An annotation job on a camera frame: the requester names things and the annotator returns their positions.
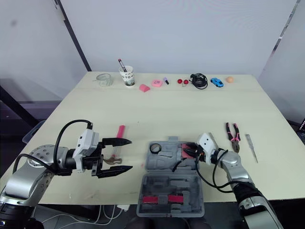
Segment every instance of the white cable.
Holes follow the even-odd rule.
[[[32,216],[31,216],[31,218],[34,218],[35,211],[36,211],[36,207],[34,207],[34,211],[32,212]]]
[[[183,220],[186,222],[187,227],[188,227],[189,229],[191,229],[191,226],[190,226],[189,222],[188,222],[185,218],[181,218],[181,219],[183,219]]]
[[[81,221],[81,222],[69,223],[69,224],[67,224],[67,225],[65,225],[65,226],[63,226],[63,227],[58,228],[58,229],[63,229],[63,228],[65,228],[65,227],[67,227],[67,226],[70,226],[70,225],[72,225],[72,224],[77,224],[77,223],[86,223],[86,224],[94,224],[94,225],[99,225],[99,226],[106,226],[106,225],[110,224],[111,221],[113,220],[114,210],[115,210],[115,205],[114,205],[114,207],[113,207],[111,219],[109,220],[108,223],[101,224],[101,223],[96,223],[97,221],[95,221],[94,223]]]
[[[104,206],[104,205],[103,205],[103,212],[104,212],[104,215],[105,215],[105,217],[106,217],[107,219],[111,219],[111,217],[109,217],[109,216],[106,215],[105,206]],[[121,215],[122,212],[123,212],[123,209],[121,208],[119,214],[118,214],[116,217],[113,217],[112,219],[118,218],[118,217]]]
[[[45,223],[45,222],[47,222],[47,221],[49,221],[49,220],[51,220],[51,219],[53,219],[53,218],[55,218],[55,217],[58,217],[58,216],[68,216],[68,217],[71,217],[72,219],[74,219],[74,220],[76,220],[76,221],[80,221],[80,220],[76,219],[75,217],[70,216],[70,215],[67,215],[67,214],[58,214],[58,215],[56,215],[56,216],[53,216],[53,217],[51,217],[51,218],[46,219],[45,221],[43,221],[43,222],[41,222],[41,223]]]
[[[98,217],[97,217],[97,219],[96,219],[96,221],[95,221],[94,223],[96,223],[96,222],[100,219],[101,211],[102,211],[102,206],[100,205],[99,215],[98,215]],[[58,215],[56,215],[56,216],[53,216],[53,217],[51,217],[51,218],[46,219],[45,221],[42,222],[42,224],[45,223],[45,222],[47,222],[47,221],[49,221],[49,220],[51,220],[51,219],[53,219],[53,218],[55,218],[55,217],[58,217],[58,216],[68,216],[68,217],[71,217],[72,219],[74,219],[74,220],[77,221],[77,222],[91,223],[91,222],[87,222],[87,221],[82,221],[82,220],[76,219],[75,217],[73,217],[73,216],[71,216],[71,215],[67,215],[67,214],[58,214]]]

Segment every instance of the cup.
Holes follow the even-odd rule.
[[[124,70],[119,68],[119,72],[123,78],[123,81],[126,86],[133,86],[135,84],[134,77],[133,77],[133,68],[131,66],[125,66],[125,69],[127,72],[124,72]]]
[[[113,80],[112,80],[110,74],[108,74],[108,73],[99,74],[96,77],[96,81],[99,84],[99,86],[101,86],[101,87],[108,87],[108,86],[111,86],[113,83]]]

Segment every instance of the paper cup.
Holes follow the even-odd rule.
[[[135,84],[133,77],[133,68],[131,66],[125,66],[127,72],[124,72],[122,68],[119,68],[119,72],[126,86],[133,86]]]

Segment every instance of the pink-handled pliers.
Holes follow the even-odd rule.
[[[239,129],[237,127],[237,124],[233,123],[235,133],[236,133],[236,137],[233,137],[233,135],[231,134],[229,123],[226,123],[225,125],[226,125],[229,140],[232,142],[233,150],[238,153],[239,152],[240,136],[239,136]]]

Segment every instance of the marker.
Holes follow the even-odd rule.
[[[119,61],[119,64],[120,64],[122,70],[123,70],[124,72],[127,72],[127,70],[126,70],[126,68],[125,68],[125,66],[124,66],[124,64],[123,64],[123,62],[122,62],[122,60],[121,60],[121,59],[118,59],[118,61]]]
[[[168,82],[168,80],[167,80],[167,78],[166,78],[166,77],[164,77],[164,78],[163,78],[163,80],[164,80],[164,82],[166,82],[166,84],[167,84],[167,85],[169,85],[169,84],[170,84],[170,83]]]

